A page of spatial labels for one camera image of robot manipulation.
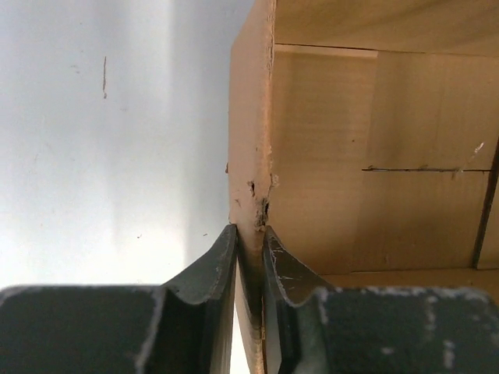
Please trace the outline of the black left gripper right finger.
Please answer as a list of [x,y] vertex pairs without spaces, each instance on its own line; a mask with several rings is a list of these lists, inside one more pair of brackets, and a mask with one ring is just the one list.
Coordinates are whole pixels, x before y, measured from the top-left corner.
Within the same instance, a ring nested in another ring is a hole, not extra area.
[[264,236],[269,373],[495,373],[498,307],[476,288],[329,284]]

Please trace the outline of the brown cardboard express box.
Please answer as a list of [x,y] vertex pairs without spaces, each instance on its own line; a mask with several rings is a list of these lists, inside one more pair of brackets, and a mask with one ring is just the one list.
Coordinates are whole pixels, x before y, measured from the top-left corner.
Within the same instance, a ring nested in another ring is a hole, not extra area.
[[264,236],[329,284],[498,307],[498,4],[256,1],[232,45],[229,219],[249,370]]

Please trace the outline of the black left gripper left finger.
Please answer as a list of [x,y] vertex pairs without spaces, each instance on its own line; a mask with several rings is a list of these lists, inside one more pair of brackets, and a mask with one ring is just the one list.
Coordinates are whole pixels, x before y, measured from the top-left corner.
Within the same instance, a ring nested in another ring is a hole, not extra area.
[[1,292],[4,373],[227,373],[237,229],[159,285]]

